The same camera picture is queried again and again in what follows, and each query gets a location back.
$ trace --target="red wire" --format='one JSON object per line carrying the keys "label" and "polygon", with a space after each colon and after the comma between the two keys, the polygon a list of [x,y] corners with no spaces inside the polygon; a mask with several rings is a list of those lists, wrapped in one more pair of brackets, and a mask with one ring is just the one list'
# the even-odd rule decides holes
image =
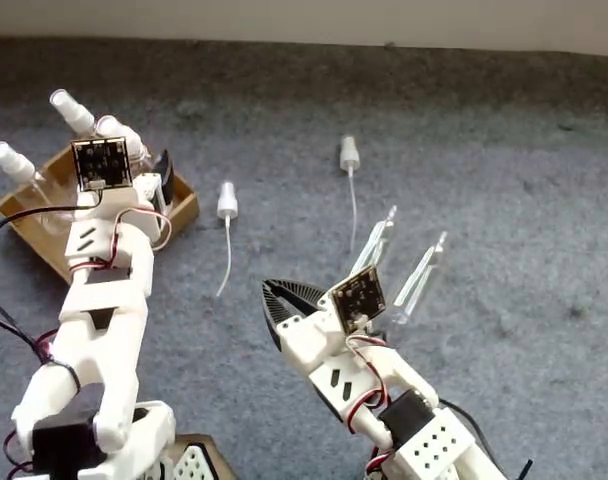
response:
{"label": "red wire", "polygon": [[138,207],[129,208],[128,210],[120,213],[117,216],[117,218],[115,219],[115,226],[113,227],[113,236],[111,238],[111,256],[110,256],[110,258],[106,261],[102,260],[99,262],[88,261],[88,262],[78,263],[77,265],[73,265],[72,267],[70,267],[69,271],[77,270],[78,268],[86,268],[86,267],[100,268],[100,269],[112,268],[113,262],[115,261],[115,258],[117,257],[117,243],[118,243],[118,237],[119,237],[119,235],[117,234],[117,226],[122,221],[122,217],[124,215],[126,215],[128,212],[151,213],[151,214],[163,217],[163,215],[161,213],[159,213],[155,210],[150,210],[148,208],[138,208]]}
{"label": "red wire", "polygon": [[49,330],[48,332],[44,332],[42,335],[40,335],[39,337],[37,337],[37,340],[35,340],[35,342],[39,345],[44,340],[48,340],[53,335],[55,335],[57,333],[57,330],[58,330],[57,328],[54,328],[53,330]]}
{"label": "red wire", "polygon": [[392,452],[383,453],[382,455],[379,455],[379,456],[374,457],[371,460],[369,460],[369,462],[366,464],[366,468],[365,468],[366,473],[370,473],[373,470],[375,470],[376,468],[378,468],[386,460],[388,460],[388,457],[390,457],[391,455],[392,455]]}
{"label": "red wire", "polygon": [[355,401],[355,404],[351,407],[351,410],[348,412],[348,415],[346,415],[346,426],[348,427],[349,432],[355,433],[352,422],[353,417],[357,413],[357,410],[364,404],[364,402],[366,402],[369,398],[378,393],[381,393],[380,389],[373,388],[372,390],[363,393],[362,396]]}

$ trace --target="gray carpet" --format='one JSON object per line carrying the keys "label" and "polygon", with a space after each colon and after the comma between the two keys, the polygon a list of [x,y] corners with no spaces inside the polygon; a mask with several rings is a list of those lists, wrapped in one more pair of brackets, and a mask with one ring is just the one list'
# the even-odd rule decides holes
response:
{"label": "gray carpet", "polygon": [[[69,89],[168,147],[202,215],[155,264],[140,398],[212,434],[243,479],[357,479],[369,453],[273,347],[260,282],[332,285],[358,137],[359,236],[399,207],[398,254],[450,232],[447,270],[402,341],[471,411],[513,477],[608,479],[608,59],[385,48],[0,41],[0,139],[36,162],[70,139]],[[218,187],[238,187],[233,273]],[[0,173],[0,196],[10,181]],[[35,334],[66,292],[10,232],[0,302]],[[36,368],[0,331],[0,443]],[[0,449],[0,478],[7,465]]]}

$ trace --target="spray bottle cap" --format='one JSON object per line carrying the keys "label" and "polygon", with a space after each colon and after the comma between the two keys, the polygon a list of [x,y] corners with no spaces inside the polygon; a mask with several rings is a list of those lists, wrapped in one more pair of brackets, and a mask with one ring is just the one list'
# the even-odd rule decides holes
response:
{"label": "spray bottle cap", "polygon": [[0,166],[19,184],[30,182],[35,176],[35,165],[6,142],[0,142]]}

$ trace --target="cable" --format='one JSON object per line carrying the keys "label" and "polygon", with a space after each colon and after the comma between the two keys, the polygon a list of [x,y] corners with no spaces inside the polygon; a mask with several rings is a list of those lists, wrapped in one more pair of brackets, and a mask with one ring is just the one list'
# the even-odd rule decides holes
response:
{"label": "cable", "polygon": [[27,469],[26,465],[22,466],[23,464],[21,462],[18,462],[17,460],[15,460],[8,451],[8,447],[9,447],[11,441],[16,436],[17,436],[17,430],[13,430],[4,439],[4,443],[2,444],[2,450],[4,451],[4,456],[14,467],[20,467],[20,470],[22,470],[23,472],[30,472],[30,470]]}
{"label": "cable", "polygon": [[226,273],[224,274],[224,278],[222,279],[222,283],[220,284],[220,288],[217,289],[216,297],[219,297],[226,286],[226,282],[228,282],[228,277],[231,274],[231,265],[233,264],[233,253],[231,251],[231,217],[227,216],[224,220],[225,229],[226,229],[226,248],[228,250],[228,262],[226,264]]}
{"label": "cable", "polygon": [[473,416],[470,413],[468,413],[466,410],[464,410],[462,407],[454,404],[453,402],[449,402],[448,400],[446,400],[444,398],[440,398],[440,403],[447,406],[451,410],[455,410],[462,417],[464,417],[468,423],[471,424],[471,427],[473,427],[473,430],[475,430],[475,433],[476,433],[477,437],[479,438],[480,443],[484,447],[484,450],[486,450],[486,454],[488,455],[488,458],[491,459],[491,462],[493,462],[495,464],[495,466],[502,473],[502,475],[507,477],[506,473],[504,473],[504,469],[500,466],[499,462],[497,461],[497,457],[493,453],[493,449],[491,448],[491,445],[489,444],[488,440],[486,439],[484,432],[482,432],[482,428],[478,425],[478,423],[475,421]]}
{"label": "cable", "polygon": [[39,208],[31,208],[29,210],[23,210],[21,212],[17,212],[9,217],[6,217],[0,220],[0,230],[4,228],[11,222],[19,220],[24,217],[28,217],[31,215],[39,215],[40,213],[49,213],[49,212],[76,212],[78,210],[92,210],[94,208],[99,207],[100,203],[102,203],[102,191],[98,191],[98,200],[95,205],[62,205],[62,206],[53,206],[53,207],[39,207]]}
{"label": "cable", "polygon": [[30,467],[31,465],[33,465],[33,462],[24,462],[16,467],[13,467],[13,469],[11,469],[10,472],[8,472],[8,475],[6,476],[6,480],[13,480],[15,478],[15,475],[17,475],[20,471],[26,471],[24,470],[27,467]]}
{"label": "cable", "polygon": [[[377,371],[377,368],[375,368],[375,366],[369,360],[367,360],[366,357],[359,351],[360,347],[354,347],[352,345],[352,343],[356,341],[369,343],[378,347],[388,347],[388,344],[383,340],[380,340],[379,338],[369,337],[367,335],[349,335],[348,337],[346,337],[346,348],[348,348],[349,351],[353,352],[354,355],[360,357],[364,361],[368,369],[373,372],[373,375],[375,375],[379,382],[379,387],[373,388],[363,393],[355,401],[348,414],[346,415],[346,426],[348,427],[348,430],[351,433],[355,433],[355,429],[353,428],[353,418],[355,417],[357,411],[360,409],[361,406],[364,405],[369,410],[374,410],[380,408],[384,404],[390,405],[391,403],[391,397],[388,393],[386,383],[384,383],[384,379]],[[371,400],[376,395],[378,395],[377,401],[371,403]]]}
{"label": "cable", "polygon": [[170,241],[171,236],[173,234],[173,224],[172,224],[170,218],[168,218],[166,215],[162,215],[161,213],[159,213],[156,210],[150,210],[148,208],[140,208],[140,207],[128,207],[128,208],[125,208],[124,210],[121,210],[120,212],[118,212],[118,214],[115,216],[115,223],[113,224],[113,234],[111,236],[111,251],[110,251],[109,259],[108,260],[98,259],[98,260],[89,260],[89,261],[81,262],[81,263],[71,266],[69,268],[69,272],[74,273],[74,272],[84,269],[84,268],[94,268],[94,269],[101,270],[101,269],[107,269],[107,268],[113,267],[113,263],[115,262],[115,258],[117,257],[117,247],[118,247],[118,240],[119,240],[119,235],[117,234],[117,228],[118,228],[118,225],[120,224],[120,222],[122,221],[122,217],[125,214],[127,214],[128,212],[139,212],[139,213],[144,213],[147,215],[153,215],[153,216],[159,218],[160,220],[162,220],[168,227],[166,237],[164,237],[164,240],[161,243],[159,243],[158,245],[153,247],[152,250],[154,252],[157,252],[157,251],[163,249],[168,244],[168,242]]}
{"label": "cable", "polygon": [[15,335],[17,338],[19,338],[24,343],[26,343],[31,348],[31,350],[33,350],[35,352],[35,348],[34,348],[35,346],[31,342],[31,340],[28,339],[28,338],[26,338],[20,332],[18,332],[17,329],[15,329],[14,327],[12,327],[11,325],[8,325],[8,324],[4,323],[2,320],[0,320],[0,328],[3,328],[4,330],[6,330],[7,332],[9,332],[10,334]]}
{"label": "cable", "polygon": [[353,205],[353,229],[351,230],[351,252],[355,248],[355,235],[357,234],[357,201],[355,200],[355,185],[353,184],[353,168],[348,171],[348,186],[351,191],[351,204]]}
{"label": "cable", "polygon": [[388,457],[390,457],[393,454],[392,451],[390,452],[386,452],[383,453],[381,455],[377,455],[373,458],[371,458],[368,463],[366,464],[366,466],[364,467],[364,471],[366,472],[366,474],[370,474],[371,472],[378,470],[382,464],[388,460]]}

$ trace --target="cardboard tray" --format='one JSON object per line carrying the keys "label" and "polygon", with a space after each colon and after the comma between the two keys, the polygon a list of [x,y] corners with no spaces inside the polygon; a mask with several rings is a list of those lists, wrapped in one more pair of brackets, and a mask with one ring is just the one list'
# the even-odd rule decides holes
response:
{"label": "cardboard tray", "polygon": [[[74,178],[75,166],[71,148],[67,147],[51,158],[42,170],[48,171],[62,184],[66,184],[67,180]],[[29,187],[20,187],[0,200],[0,212],[2,215],[9,217],[26,208],[18,200],[18,195],[25,188]],[[171,240],[199,215],[197,192],[177,173],[175,174],[174,188],[173,210],[169,215],[173,224]],[[67,236],[53,237],[47,234],[44,227],[35,217],[26,217],[13,222],[11,223],[11,227],[66,282],[71,282],[68,265],[64,259]]]}

